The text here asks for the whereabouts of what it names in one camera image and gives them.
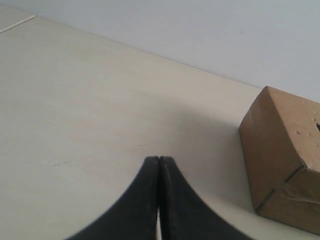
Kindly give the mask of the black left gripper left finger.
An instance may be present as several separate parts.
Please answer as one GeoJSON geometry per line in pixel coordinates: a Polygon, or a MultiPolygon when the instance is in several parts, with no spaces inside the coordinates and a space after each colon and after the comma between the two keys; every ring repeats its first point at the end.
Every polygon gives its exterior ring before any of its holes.
{"type": "Polygon", "coordinates": [[[122,196],[70,240],[155,240],[159,157],[148,156],[122,196]]]}

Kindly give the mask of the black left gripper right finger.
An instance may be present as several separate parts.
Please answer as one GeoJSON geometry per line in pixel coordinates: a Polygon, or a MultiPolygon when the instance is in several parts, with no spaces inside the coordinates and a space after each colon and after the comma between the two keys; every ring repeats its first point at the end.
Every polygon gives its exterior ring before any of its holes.
{"type": "Polygon", "coordinates": [[[197,195],[174,158],[159,159],[158,209],[163,240],[249,240],[197,195]]]}

